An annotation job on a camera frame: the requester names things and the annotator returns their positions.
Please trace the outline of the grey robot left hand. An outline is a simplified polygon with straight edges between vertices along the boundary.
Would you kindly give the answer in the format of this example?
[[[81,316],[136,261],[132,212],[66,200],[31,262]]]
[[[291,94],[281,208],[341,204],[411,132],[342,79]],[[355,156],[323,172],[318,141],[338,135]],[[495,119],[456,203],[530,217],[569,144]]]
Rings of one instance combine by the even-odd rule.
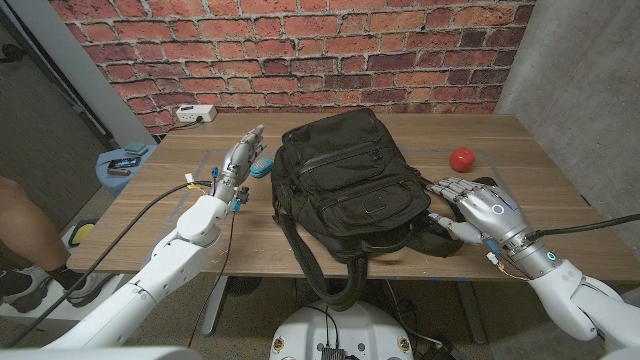
[[[264,150],[263,125],[249,131],[225,155],[221,169],[209,194],[225,203],[229,203],[235,189],[248,177],[250,167],[256,157]]]

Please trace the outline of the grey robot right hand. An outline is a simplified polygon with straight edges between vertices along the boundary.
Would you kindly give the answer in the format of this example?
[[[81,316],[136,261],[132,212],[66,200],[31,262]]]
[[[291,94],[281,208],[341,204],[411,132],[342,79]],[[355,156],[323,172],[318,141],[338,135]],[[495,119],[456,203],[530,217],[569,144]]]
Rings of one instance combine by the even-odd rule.
[[[501,188],[450,177],[428,184],[426,189],[457,206],[463,215],[461,221],[432,216],[454,238],[472,244],[494,241],[500,253],[530,279],[563,264],[543,242],[526,238],[533,227],[518,203]]]

